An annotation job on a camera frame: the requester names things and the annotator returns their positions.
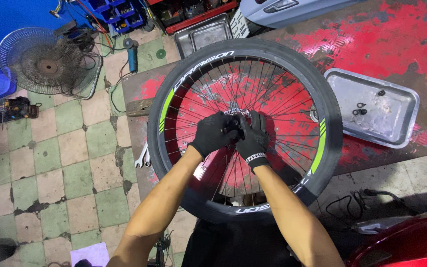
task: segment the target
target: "electric fan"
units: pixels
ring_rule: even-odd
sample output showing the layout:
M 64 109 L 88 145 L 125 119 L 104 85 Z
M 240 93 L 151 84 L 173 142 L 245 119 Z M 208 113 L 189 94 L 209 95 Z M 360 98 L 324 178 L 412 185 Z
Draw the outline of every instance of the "electric fan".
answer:
M 83 52 L 67 36 L 56 36 L 47 28 L 21 28 L 0 43 L 3 73 L 19 87 L 39 94 L 89 99 L 102 63 L 96 47 Z M 81 96 L 90 85 L 88 96 Z

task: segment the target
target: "stainless steel tray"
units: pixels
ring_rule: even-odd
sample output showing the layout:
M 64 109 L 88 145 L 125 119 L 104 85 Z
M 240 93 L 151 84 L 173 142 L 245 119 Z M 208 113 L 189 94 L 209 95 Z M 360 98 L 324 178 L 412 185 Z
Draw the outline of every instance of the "stainless steel tray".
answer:
M 339 102 L 345 134 L 391 148 L 408 144 L 419 107 L 415 91 L 339 68 L 324 77 Z M 378 95 L 381 90 L 385 95 Z M 358 103 L 366 104 L 365 115 L 353 115 Z
M 200 48 L 232 38 L 227 13 L 216 15 L 174 34 L 174 42 L 181 59 Z

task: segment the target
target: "workbench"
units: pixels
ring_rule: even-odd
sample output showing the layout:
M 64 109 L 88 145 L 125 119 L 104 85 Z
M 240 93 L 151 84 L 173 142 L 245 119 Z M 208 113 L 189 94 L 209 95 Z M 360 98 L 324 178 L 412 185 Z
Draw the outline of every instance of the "workbench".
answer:
M 420 106 L 410 143 L 392 149 L 348 135 L 335 174 L 427 156 L 427 0 L 370 0 L 256 36 L 290 47 L 324 73 L 337 67 L 415 90 Z M 123 80 L 126 106 L 154 97 L 176 62 Z M 134 158 L 146 141 L 148 117 L 128 118 Z M 141 199 L 157 182 L 137 169 Z

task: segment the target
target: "gloved hand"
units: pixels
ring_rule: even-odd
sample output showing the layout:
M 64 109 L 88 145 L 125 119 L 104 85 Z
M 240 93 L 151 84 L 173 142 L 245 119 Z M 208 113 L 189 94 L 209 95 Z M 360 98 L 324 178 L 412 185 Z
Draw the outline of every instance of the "gloved hand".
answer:
M 237 142 L 237 151 L 240 156 L 247 162 L 253 172 L 253 168 L 268 165 L 270 162 L 266 159 L 266 149 L 270 142 L 270 137 L 266 133 L 266 119 L 263 115 L 252 110 L 252 126 L 246 122 L 245 117 L 240 117 L 241 130 L 245 139 Z
M 228 145 L 238 135 L 238 130 L 225 133 L 224 129 L 231 119 L 230 115 L 225 115 L 222 111 L 202 119 L 197 124 L 194 140 L 187 146 L 193 146 L 205 159 L 210 153 Z

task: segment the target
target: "silver chain bracelet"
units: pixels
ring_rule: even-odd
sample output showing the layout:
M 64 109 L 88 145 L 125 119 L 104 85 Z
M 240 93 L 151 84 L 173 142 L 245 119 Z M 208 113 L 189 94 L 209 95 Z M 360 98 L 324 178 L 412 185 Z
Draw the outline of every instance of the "silver chain bracelet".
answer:
M 261 157 L 266 158 L 266 153 L 264 153 L 264 152 L 260 152 L 260 153 L 253 154 L 253 155 L 249 156 L 249 157 L 245 160 L 245 162 L 246 162 L 246 164 L 248 164 L 248 163 L 250 163 L 250 161 L 252 161 L 252 160 L 254 160 L 254 159 L 261 158 Z

